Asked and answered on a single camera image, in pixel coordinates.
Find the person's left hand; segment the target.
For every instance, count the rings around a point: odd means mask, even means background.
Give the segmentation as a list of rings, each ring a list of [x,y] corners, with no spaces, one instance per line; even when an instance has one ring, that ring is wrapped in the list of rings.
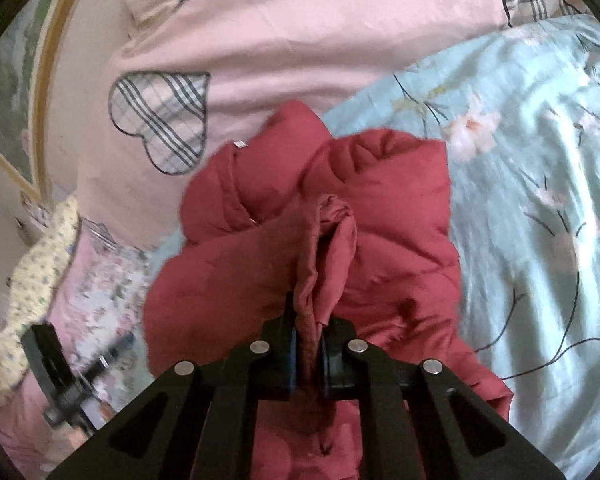
[[[109,422],[117,415],[117,411],[107,402],[100,401],[98,408],[99,418],[102,422]],[[71,429],[67,437],[73,451],[77,450],[88,440],[88,435],[83,429]]]

